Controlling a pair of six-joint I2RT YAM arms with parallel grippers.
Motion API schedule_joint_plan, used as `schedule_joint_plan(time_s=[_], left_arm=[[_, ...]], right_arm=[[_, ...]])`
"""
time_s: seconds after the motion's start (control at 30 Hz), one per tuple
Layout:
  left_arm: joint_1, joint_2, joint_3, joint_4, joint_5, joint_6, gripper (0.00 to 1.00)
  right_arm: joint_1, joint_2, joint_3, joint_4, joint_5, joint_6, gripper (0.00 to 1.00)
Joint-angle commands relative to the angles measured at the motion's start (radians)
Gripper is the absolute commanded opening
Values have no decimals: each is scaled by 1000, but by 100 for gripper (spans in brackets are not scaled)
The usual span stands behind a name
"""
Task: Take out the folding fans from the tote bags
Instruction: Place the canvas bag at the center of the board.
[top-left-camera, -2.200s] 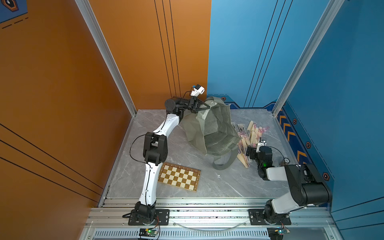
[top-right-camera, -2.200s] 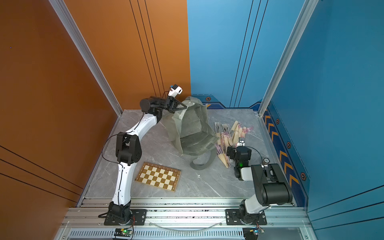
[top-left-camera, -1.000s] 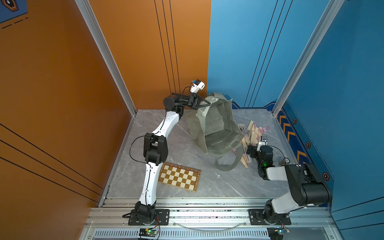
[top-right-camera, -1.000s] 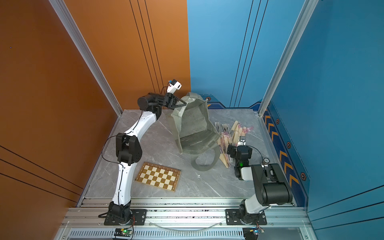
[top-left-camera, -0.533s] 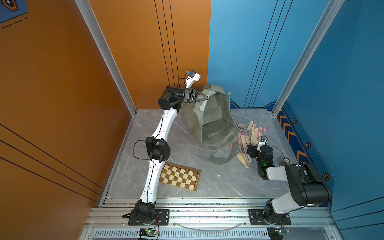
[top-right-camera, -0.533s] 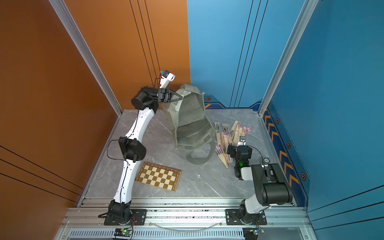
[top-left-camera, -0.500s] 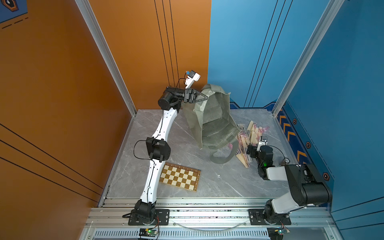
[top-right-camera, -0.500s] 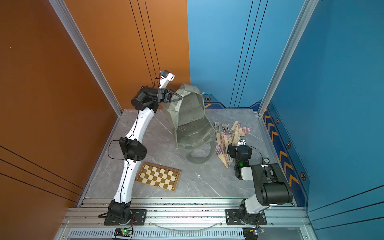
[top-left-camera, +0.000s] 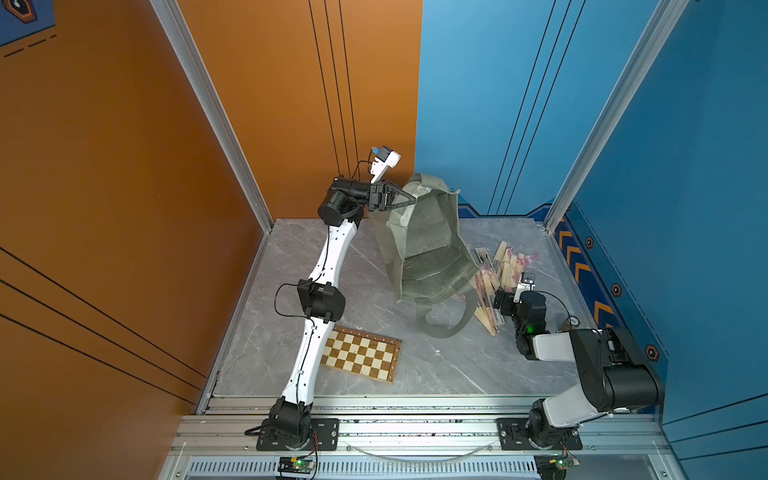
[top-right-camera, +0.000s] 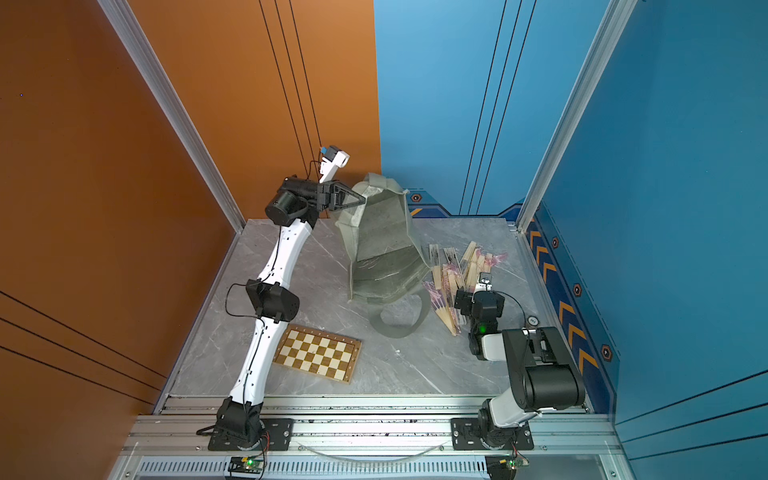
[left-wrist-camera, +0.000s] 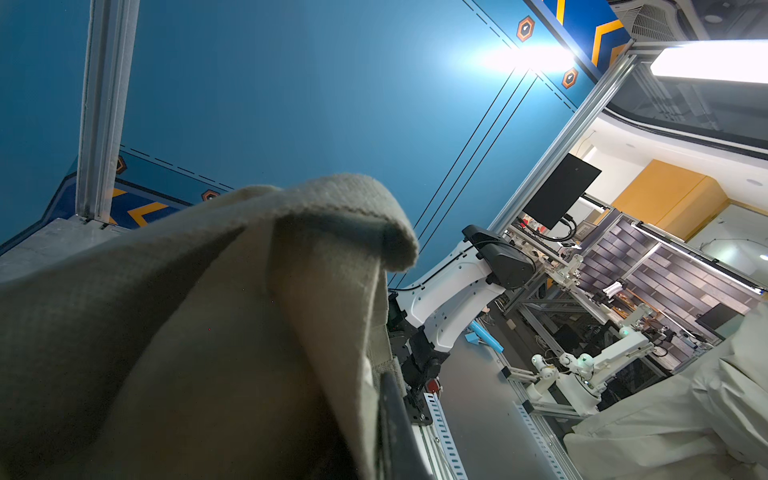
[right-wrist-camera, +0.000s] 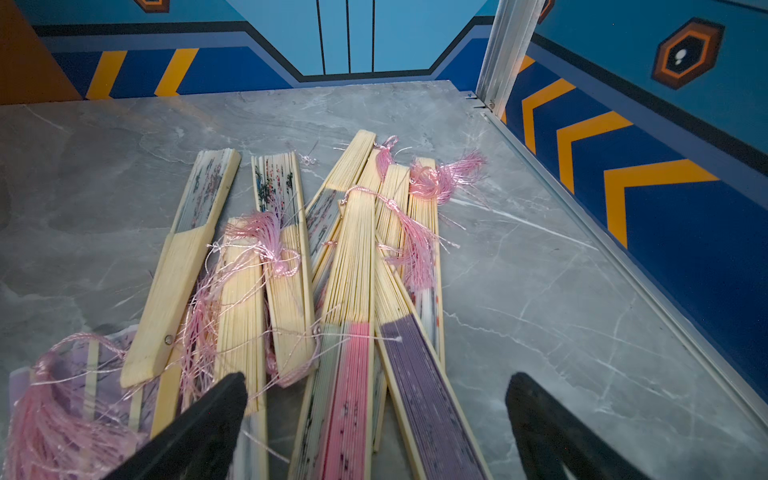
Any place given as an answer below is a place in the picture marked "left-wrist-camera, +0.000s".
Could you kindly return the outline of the olive green tote bag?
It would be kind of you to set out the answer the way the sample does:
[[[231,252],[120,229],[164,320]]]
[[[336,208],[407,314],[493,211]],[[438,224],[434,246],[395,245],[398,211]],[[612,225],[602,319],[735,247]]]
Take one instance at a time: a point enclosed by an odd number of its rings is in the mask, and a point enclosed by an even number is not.
[[[1,285],[5,479],[383,479],[418,242],[378,181],[243,188]]]

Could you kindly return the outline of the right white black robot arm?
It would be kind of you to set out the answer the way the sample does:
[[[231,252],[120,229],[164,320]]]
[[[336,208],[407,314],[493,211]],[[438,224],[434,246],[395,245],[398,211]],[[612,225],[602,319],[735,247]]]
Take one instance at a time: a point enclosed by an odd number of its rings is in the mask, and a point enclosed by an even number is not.
[[[438,265],[389,294],[387,328],[403,333],[409,354],[401,371],[415,395],[439,376],[458,337],[481,310],[528,282],[535,261],[500,235],[476,225]]]

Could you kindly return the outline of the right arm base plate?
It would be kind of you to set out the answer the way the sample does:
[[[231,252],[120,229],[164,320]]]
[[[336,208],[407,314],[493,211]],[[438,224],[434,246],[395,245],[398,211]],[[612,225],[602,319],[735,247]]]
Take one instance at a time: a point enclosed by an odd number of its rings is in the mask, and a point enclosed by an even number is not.
[[[407,393],[403,400],[406,413],[413,425],[425,427],[430,426],[433,423],[433,416],[427,395],[438,397],[442,390],[442,384],[438,377],[429,379],[421,387],[407,387]]]

